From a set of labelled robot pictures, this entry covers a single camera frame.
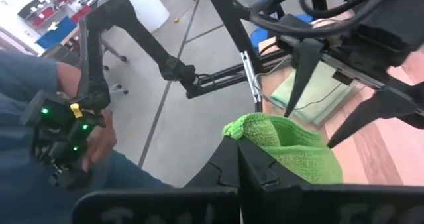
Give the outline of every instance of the gray floor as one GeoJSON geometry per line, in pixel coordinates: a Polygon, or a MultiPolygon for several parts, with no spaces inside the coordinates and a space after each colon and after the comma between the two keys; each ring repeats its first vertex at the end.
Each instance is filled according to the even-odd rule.
{"type": "MultiPolygon", "coordinates": [[[[240,55],[210,0],[161,0],[168,21],[153,35],[174,56],[195,64],[198,73],[211,73],[241,62],[240,55]]],[[[239,0],[245,5],[247,0],[239,0]]],[[[337,1],[328,0],[329,6],[337,1]]],[[[301,13],[297,0],[283,3],[289,13],[301,13]]],[[[250,34],[256,27],[244,22],[250,34]]],[[[186,184],[217,148],[222,128],[254,111],[247,83],[188,100],[178,83],[162,79],[154,61],[124,31],[112,28],[104,38],[130,60],[123,64],[105,57],[111,77],[129,94],[114,101],[116,150],[157,178],[175,186],[186,184]]]]}

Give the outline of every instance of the green microfiber cloth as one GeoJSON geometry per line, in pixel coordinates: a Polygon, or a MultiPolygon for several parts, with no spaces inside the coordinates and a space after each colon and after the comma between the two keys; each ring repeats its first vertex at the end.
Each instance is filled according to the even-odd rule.
{"type": "Polygon", "coordinates": [[[249,138],[280,164],[312,184],[343,182],[333,152],[317,132],[307,131],[290,119],[265,113],[244,115],[226,125],[223,134],[249,138]]]}

